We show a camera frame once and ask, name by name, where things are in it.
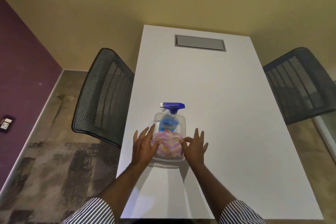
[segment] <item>beige wall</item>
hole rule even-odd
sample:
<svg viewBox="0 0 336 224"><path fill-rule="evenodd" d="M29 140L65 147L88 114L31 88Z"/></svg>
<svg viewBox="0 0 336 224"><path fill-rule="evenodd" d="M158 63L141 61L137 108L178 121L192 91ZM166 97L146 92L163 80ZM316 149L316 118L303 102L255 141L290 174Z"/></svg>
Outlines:
<svg viewBox="0 0 336 224"><path fill-rule="evenodd" d="M152 24L249 35L262 64L305 46L336 79L336 0L7 1L65 69L88 70L108 47L135 71Z"/></svg>

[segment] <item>purple wall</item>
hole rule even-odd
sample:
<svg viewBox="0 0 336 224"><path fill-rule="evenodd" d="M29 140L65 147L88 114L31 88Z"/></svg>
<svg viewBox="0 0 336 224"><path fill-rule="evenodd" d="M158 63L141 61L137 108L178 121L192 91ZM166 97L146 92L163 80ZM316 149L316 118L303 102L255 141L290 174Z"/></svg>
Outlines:
<svg viewBox="0 0 336 224"><path fill-rule="evenodd" d="M0 0L0 119L16 118L0 132L3 187L62 68L5 0Z"/></svg>

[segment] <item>person's left hand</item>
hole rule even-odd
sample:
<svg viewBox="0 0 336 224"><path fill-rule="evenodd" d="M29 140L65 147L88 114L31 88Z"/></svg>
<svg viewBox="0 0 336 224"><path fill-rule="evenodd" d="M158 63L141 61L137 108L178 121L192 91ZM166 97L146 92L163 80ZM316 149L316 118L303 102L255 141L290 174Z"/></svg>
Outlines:
<svg viewBox="0 0 336 224"><path fill-rule="evenodd" d="M140 164L143 168L145 168L152 160L160 145L159 142L156 142L155 144L153 144L153 146L151 145L154 128L155 124L153 124L150 129L149 127L145 128L145 130L140 133L139 137L138 131L134 133L131 164Z"/></svg>

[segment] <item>mesh office chair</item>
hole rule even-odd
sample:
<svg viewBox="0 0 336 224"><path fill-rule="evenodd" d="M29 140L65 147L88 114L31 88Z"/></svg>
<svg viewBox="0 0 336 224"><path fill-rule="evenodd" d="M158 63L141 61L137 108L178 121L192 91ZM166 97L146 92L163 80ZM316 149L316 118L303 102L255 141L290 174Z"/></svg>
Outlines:
<svg viewBox="0 0 336 224"><path fill-rule="evenodd" d="M111 49L102 48L80 92L72 130L121 147L134 73Z"/></svg>
<svg viewBox="0 0 336 224"><path fill-rule="evenodd" d="M304 47L263 67L287 125L336 109L336 85Z"/></svg>

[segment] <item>blue trigger sprayer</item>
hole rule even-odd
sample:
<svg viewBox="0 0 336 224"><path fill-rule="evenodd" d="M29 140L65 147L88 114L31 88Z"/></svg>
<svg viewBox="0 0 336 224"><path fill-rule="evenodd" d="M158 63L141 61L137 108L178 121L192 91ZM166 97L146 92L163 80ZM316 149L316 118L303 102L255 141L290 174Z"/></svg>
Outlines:
<svg viewBox="0 0 336 224"><path fill-rule="evenodd" d="M183 109L186 106L182 103L161 103L161 108L164 111L169 110L162 116L159 124L159 131L170 130L174 132L179 124L179 119L177 117L177 111Z"/></svg>

